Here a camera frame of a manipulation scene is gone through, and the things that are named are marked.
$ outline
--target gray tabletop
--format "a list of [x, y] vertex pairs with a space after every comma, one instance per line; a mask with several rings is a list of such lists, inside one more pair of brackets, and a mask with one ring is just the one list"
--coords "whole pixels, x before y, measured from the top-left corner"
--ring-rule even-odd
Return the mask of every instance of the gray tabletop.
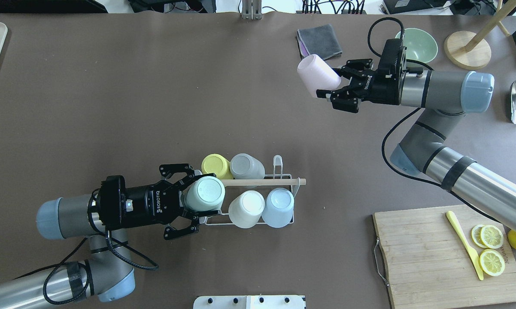
[[[487, 20], [399, 17], [440, 47], [452, 32], [477, 32]], [[39, 235], [34, 218], [45, 201], [88, 194], [109, 175], [151, 184], [160, 164], [198, 167], [209, 153], [246, 152], [266, 168], [280, 154], [285, 171], [307, 178], [294, 225], [202, 227], [174, 241], [162, 239], [159, 225], [132, 229], [131, 244], [160, 270], [136, 270], [136, 290], [122, 300], [66, 307], [181, 309], [199, 295], [262, 293], [306, 295], [309, 308], [388, 308], [371, 254], [372, 213], [460, 202], [384, 165], [382, 138], [411, 108], [365, 102], [358, 114], [335, 111], [311, 98], [296, 73], [297, 29], [331, 23], [344, 53], [328, 62], [338, 66], [372, 57], [366, 39], [376, 19], [0, 15], [9, 28], [0, 57], [0, 283], [59, 262], [79, 241]], [[516, 17], [504, 23], [516, 29]], [[379, 25], [373, 45], [381, 49], [397, 31]], [[487, 40], [493, 58], [481, 72], [495, 75], [492, 105], [468, 115], [447, 142], [516, 183], [516, 126], [506, 116], [516, 51], [498, 29]], [[460, 70], [442, 50], [431, 65]], [[409, 125], [394, 133], [388, 152]]]

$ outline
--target wooden cutting board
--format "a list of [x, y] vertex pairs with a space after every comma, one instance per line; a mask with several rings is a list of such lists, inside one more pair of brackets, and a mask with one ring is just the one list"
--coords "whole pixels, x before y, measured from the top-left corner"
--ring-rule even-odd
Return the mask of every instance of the wooden cutting board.
[[[476, 224], [492, 224], [504, 233], [497, 249], [506, 269], [480, 281], [464, 245], [445, 213], [452, 210], [470, 245]], [[394, 309], [450, 309], [516, 301], [516, 260], [506, 233], [496, 223], [466, 205], [377, 212], [373, 216], [384, 258]]]

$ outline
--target knife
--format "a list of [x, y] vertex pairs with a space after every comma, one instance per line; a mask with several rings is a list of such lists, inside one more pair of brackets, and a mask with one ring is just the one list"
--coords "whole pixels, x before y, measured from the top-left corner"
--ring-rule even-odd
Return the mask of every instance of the knife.
[[478, 278], [480, 280], [483, 280], [483, 270], [480, 267], [480, 256], [477, 255], [476, 249], [472, 248], [472, 246], [470, 246], [470, 244], [468, 243], [468, 239], [466, 239], [466, 237], [464, 236], [464, 232], [462, 231], [462, 227], [460, 227], [460, 223], [458, 222], [455, 213], [453, 213], [452, 211], [447, 211], [446, 215], [447, 219], [449, 219], [449, 222], [452, 225], [452, 228], [455, 229], [458, 238], [460, 238], [462, 244], [464, 244], [464, 247], [466, 248], [466, 251], [470, 256], [470, 259], [472, 260], [472, 264], [474, 264], [474, 268], [476, 269]]

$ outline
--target gray cloth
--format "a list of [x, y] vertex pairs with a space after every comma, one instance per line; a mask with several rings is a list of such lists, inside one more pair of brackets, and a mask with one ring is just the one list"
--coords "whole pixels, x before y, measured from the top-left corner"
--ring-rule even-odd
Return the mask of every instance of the gray cloth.
[[325, 60], [335, 55], [342, 54], [342, 47], [340, 47], [336, 39], [331, 24], [315, 28], [298, 29], [297, 33], [298, 40], [302, 42], [307, 53], [310, 55], [316, 54], [319, 55], [321, 59]]

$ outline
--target mint green cup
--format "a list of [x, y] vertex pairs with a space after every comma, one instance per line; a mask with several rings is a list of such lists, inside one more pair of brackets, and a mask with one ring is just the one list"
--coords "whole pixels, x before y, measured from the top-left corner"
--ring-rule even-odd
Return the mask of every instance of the mint green cup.
[[[401, 32], [397, 33], [395, 38], [399, 39], [400, 35]], [[405, 29], [403, 45], [407, 47], [407, 59], [428, 63], [437, 56], [438, 49], [435, 39], [422, 29]]]

